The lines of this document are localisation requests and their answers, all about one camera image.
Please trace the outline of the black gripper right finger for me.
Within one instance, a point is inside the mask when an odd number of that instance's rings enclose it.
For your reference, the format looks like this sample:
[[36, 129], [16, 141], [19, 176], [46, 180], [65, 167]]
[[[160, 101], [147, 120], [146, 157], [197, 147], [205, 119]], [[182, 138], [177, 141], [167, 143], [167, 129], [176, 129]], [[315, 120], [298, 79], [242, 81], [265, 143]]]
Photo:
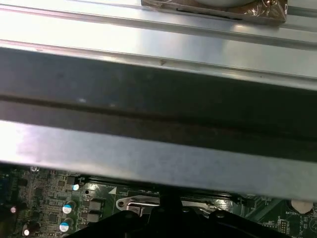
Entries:
[[179, 192], [170, 193], [170, 236], [172, 238], [287, 238], [288, 235], [224, 210], [208, 217], [181, 203]]

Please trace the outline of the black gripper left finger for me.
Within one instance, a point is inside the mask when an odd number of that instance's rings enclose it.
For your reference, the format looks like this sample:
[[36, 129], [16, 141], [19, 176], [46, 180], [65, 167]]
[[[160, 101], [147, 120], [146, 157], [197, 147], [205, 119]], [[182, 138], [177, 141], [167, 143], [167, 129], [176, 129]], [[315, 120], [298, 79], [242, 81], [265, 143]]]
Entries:
[[70, 238], [169, 238], [171, 195], [162, 193], [147, 220], [125, 210], [76, 231]]

